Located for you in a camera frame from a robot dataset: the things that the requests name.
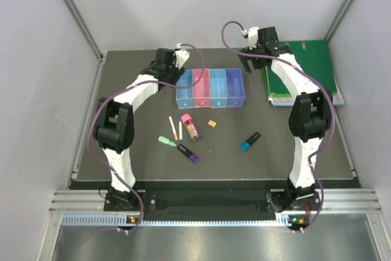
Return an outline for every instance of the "blue highlighter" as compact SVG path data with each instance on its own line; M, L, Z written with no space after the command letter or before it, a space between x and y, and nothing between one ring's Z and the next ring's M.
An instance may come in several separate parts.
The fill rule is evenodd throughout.
M260 134L259 132L256 131L251 137L249 137L249 138L247 139L246 142L244 142L243 144L241 144L240 149L242 149L242 151L244 151L244 152L247 151L248 148L250 148L251 145L254 144L255 141L256 141L257 139L259 139L260 137L261 137L261 134Z

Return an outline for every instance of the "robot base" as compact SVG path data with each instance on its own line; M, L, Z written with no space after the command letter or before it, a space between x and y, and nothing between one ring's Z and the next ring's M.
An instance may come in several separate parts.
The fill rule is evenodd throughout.
M140 204L132 193L110 188L106 194L104 211L139 211Z
M285 191L269 191L266 192L266 202L268 210L275 213L283 211L302 211L302 214L289 215L289 228L294 231L302 231L310 224L310 219L306 213L306 204L309 205L311 211L319 209L320 198L318 192L314 192L313 196L292 201L287 198Z

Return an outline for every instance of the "pink plastic bin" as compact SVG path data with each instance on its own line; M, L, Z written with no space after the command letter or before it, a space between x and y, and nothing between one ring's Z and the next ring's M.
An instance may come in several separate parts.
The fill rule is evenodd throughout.
M193 70L193 82L201 75L201 68ZM194 86L194 107L210 107L210 74L209 69L203 71L201 81Z

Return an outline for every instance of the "pink cap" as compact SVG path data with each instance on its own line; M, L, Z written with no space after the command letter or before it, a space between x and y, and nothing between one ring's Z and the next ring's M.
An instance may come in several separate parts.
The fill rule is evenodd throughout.
M182 115L181 120L182 120L183 123L187 122L189 119L192 119L190 114L185 113L185 114Z

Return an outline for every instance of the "white pen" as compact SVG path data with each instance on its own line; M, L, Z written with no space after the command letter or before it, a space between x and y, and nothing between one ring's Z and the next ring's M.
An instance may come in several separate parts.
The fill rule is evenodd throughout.
M170 120L170 124L171 124L171 128L172 128L172 133L174 134L174 138L177 141L178 140L178 135L177 135L177 131L175 130L175 125L174 125L174 122L172 121L172 117L171 116L169 116L169 120Z
M182 135L182 120L181 120L181 116L179 116L179 141L182 142L183 141L183 135Z

